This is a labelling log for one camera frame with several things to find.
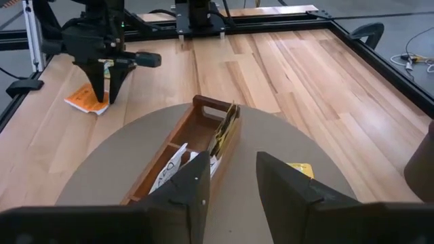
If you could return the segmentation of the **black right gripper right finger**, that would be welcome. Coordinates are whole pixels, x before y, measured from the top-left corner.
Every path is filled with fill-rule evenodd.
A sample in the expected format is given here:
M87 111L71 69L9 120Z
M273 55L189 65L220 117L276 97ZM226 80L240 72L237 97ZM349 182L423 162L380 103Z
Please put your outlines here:
M256 154L260 200L274 244L345 244L351 225L334 208L360 202L267 152Z

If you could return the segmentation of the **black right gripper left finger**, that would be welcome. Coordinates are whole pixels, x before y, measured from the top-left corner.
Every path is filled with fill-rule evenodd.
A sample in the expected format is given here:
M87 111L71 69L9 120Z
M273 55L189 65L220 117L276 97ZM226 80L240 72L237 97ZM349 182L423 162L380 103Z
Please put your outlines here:
M203 244L210 201L210 155L200 152L145 198L152 244Z

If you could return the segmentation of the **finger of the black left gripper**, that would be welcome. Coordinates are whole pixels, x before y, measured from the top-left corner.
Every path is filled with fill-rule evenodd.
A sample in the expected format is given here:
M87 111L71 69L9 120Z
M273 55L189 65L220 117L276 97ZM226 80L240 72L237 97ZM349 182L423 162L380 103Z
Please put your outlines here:
M80 62L79 68L86 74L93 88L97 101L104 100L104 64L98 60Z
M134 70L133 64L114 64L108 68L110 73L109 102L113 104L119 94L119 90L128 76Z

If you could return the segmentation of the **white and orange tea packet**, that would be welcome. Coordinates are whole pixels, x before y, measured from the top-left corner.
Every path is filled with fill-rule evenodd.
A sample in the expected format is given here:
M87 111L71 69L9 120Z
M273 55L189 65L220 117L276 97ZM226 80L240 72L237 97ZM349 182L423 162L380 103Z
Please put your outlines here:
M149 193L157 190L160 186L166 183L178 170L181 165L182 155L186 152L187 143L184 143L170 158L163 169L159 172Z

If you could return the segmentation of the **wooden tea organizer box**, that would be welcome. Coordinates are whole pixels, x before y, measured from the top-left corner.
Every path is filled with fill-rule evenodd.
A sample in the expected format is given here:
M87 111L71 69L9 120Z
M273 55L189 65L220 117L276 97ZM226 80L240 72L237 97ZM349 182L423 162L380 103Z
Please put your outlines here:
M159 172L163 169L172 155L187 143L186 152L182 155L181 167L186 165L192 153L200 153L208 150L208 146L216 129L226 117L226 112L231 106L228 102L196 95L193 103L187 108L169 133L159 150L154 154L149 164L138 176L132 187L121 200L122 205L129 205L147 196L153 186ZM224 179L226 169L231 157L237 148L241 132L241 109L229 135L223 144L221 156L217 159L211 157L210 200L218 196L220 186Z

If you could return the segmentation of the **black table clamp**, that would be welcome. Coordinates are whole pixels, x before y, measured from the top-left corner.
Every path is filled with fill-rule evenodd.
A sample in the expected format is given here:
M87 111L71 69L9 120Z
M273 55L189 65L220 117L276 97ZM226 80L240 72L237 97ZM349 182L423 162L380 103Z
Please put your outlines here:
M16 95L25 94L31 91L40 90L44 85L42 80L38 79L21 79L14 81L7 89L6 93L10 98L14 98Z
M375 49L384 33L384 24L381 22L373 22L364 24L348 34L352 40L358 40L366 37L365 44L371 49Z

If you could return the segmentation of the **round grey mat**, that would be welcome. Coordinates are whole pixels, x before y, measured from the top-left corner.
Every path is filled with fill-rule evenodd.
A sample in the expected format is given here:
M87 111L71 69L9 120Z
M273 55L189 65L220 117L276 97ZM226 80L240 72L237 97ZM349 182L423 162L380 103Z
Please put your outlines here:
M71 176L57 205L121 202L163 144L188 104L149 113L102 142ZM350 184L321 147L275 115L241 107L241 137L210 205L204 244L273 244L256 180L256 153L286 163L309 163L315 179L350 197Z

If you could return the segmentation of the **silver aluminium post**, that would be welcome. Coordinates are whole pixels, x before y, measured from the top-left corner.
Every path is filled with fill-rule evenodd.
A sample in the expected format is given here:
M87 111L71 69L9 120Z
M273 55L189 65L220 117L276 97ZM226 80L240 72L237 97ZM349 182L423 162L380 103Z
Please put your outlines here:
M33 2L33 0L22 0L22 7L32 68L34 72L41 72L46 66L46 59L45 54L41 51L42 31L35 15Z

